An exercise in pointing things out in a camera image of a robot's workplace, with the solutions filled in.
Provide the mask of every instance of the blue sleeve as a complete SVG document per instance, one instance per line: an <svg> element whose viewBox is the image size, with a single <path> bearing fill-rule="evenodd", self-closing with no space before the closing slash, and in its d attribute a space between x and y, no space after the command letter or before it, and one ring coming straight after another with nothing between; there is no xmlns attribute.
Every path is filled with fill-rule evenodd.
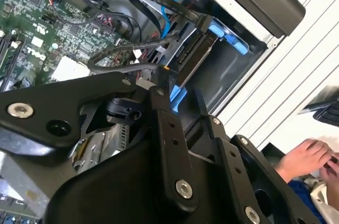
<svg viewBox="0 0 339 224"><path fill-rule="evenodd" d="M301 181L292 180L291 182L289 182L288 185L301 198L301 200L304 202L305 205L307 205L307 207L312 211L312 213L319 219L320 223L326 224L326 221L324 220L323 216L320 214L318 209L313 204L311 196L309 194L309 191L305 187L305 184Z"/></svg>

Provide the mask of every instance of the silver screw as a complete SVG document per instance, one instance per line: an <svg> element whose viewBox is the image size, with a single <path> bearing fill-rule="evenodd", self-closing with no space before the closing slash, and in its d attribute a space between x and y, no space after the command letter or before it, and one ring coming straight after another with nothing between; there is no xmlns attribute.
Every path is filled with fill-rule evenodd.
<svg viewBox="0 0 339 224"><path fill-rule="evenodd" d="M179 180L175 183L175 189L184 199L190 199L193 196L191 185L185 180Z"/></svg>
<svg viewBox="0 0 339 224"><path fill-rule="evenodd" d="M125 85L131 85L131 82L129 82L128 79L123 79L122 82L125 84Z"/></svg>
<svg viewBox="0 0 339 224"><path fill-rule="evenodd" d="M218 118L213 118L213 122L216 124L216 125L220 125L221 124L221 122L220 122L220 120L218 119Z"/></svg>
<svg viewBox="0 0 339 224"><path fill-rule="evenodd" d="M244 145L248 145L248 141L244 138L241 138L240 141L244 144Z"/></svg>
<svg viewBox="0 0 339 224"><path fill-rule="evenodd" d="M26 103L13 103L8 106L7 112L13 117L25 119L33 115L34 109Z"/></svg>
<svg viewBox="0 0 339 224"><path fill-rule="evenodd" d="M253 224L260 224L259 215L256 213L256 211L253 210L252 207L246 207L245 213Z"/></svg>
<svg viewBox="0 0 339 224"><path fill-rule="evenodd" d="M165 96L165 93L160 89L157 90L157 93L160 94L161 96Z"/></svg>

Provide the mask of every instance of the motherboard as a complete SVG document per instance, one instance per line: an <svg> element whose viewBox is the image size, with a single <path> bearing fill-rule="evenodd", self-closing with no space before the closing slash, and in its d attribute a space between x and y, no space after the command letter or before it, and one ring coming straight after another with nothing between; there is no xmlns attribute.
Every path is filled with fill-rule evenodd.
<svg viewBox="0 0 339 224"><path fill-rule="evenodd" d="M85 12L65 0L0 0L0 92L87 76L91 55L126 42L108 19L98 16L86 25ZM130 53L116 53L100 62L116 66Z"/></svg>

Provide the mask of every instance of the person's hand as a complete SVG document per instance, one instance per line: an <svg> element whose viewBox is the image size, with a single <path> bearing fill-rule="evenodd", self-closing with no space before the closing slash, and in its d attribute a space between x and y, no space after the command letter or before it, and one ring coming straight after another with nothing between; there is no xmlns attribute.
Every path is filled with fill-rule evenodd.
<svg viewBox="0 0 339 224"><path fill-rule="evenodd" d="M320 169L331 159L331 154L332 151L328 144L307 139L286 154L275 170L288 183L295 177L307 175Z"/></svg>
<svg viewBox="0 0 339 224"><path fill-rule="evenodd" d="M339 159L339 153L333 153L332 156ZM330 168L321 167L319 170L320 178L326 182L327 186L332 186L339 190L339 163L329 160L327 164Z"/></svg>

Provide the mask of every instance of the capacitor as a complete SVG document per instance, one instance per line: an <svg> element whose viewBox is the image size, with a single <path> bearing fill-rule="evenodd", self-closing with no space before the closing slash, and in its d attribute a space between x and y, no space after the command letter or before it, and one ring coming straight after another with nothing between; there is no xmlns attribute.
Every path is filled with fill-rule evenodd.
<svg viewBox="0 0 339 224"><path fill-rule="evenodd" d="M58 48L59 48L58 43L53 43L53 44L52 44L52 48L53 48L53 49L58 49Z"/></svg>

